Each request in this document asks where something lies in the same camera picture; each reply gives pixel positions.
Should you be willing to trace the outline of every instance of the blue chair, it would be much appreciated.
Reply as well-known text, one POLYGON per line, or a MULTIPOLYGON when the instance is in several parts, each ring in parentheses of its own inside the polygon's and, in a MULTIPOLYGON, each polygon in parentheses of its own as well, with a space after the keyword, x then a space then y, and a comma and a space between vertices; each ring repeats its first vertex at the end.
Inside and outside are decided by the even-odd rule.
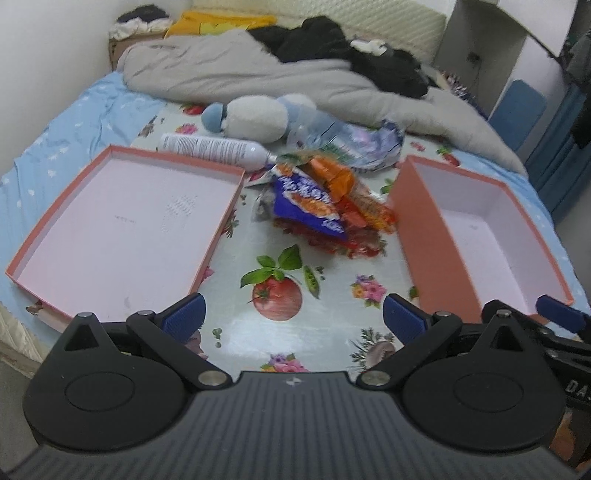
POLYGON ((546 98, 523 80, 516 80, 505 92, 489 123, 516 152, 545 110, 546 98))

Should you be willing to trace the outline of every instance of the cardboard box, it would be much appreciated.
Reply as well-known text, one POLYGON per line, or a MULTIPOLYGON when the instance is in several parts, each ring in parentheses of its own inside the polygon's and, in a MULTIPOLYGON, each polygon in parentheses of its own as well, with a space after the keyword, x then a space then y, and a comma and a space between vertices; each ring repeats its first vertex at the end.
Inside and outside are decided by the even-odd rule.
POLYGON ((158 33, 146 33, 140 35, 133 35, 132 37, 124 40, 109 40, 109 60, 111 61, 111 69, 115 71, 117 69, 117 62, 123 55, 123 52, 134 43, 146 40, 158 40, 164 38, 166 32, 158 33))
POLYGON ((448 310, 479 323, 491 300, 527 315, 545 294, 572 304, 556 260, 503 182, 409 156, 388 201, 427 313, 448 310))
POLYGON ((235 166, 110 146, 41 217, 7 274, 56 313, 47 323, 60 331, 81 311, 101 322, 162 311, 199 288, 243 177, 235 166))

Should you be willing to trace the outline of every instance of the yellow pillow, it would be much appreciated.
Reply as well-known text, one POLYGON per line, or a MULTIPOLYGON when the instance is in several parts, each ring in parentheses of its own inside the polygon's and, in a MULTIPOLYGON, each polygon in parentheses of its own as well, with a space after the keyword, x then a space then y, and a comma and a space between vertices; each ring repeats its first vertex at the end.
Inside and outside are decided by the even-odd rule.
POLYGON ((218 35, 233 28, 247 30, 249 28, 268 27, 275 25, 273 15, 223 15, 207 14, 187 10, 181 18, 168 29, 166 38, 171 35, 218 35))

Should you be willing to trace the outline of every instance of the spray can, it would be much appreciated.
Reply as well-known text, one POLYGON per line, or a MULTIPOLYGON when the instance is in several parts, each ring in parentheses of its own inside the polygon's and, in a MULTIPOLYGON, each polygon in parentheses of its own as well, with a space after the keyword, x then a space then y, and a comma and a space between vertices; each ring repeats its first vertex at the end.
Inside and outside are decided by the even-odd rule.
POLYGON ((164 134, 158 150, 236 165, 246 171, 260 170, 268 163, 274 163, 277 158, 256 142, 199 135, 164 134))

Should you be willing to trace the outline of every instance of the blue gripper pad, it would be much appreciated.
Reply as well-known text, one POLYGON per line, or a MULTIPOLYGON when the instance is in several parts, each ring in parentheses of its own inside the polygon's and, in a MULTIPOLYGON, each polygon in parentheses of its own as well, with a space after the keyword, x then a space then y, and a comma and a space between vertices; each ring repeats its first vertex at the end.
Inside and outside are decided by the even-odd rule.
POLYGON ((578 333, 587 326, 583 312, 572 309, 548 295, 541 296, 535 302, 535 309, 542 317, 566 328, 571 333, 578 333))
POLYGON ((386 297, 382 314, 386 327, 405 345, 427 331, 428 315, 399 295, 386 297))
POLYGON ((205 321, 205 299, 197 294, 179 309, 162 319, 163 332, 185 344, 205 321))

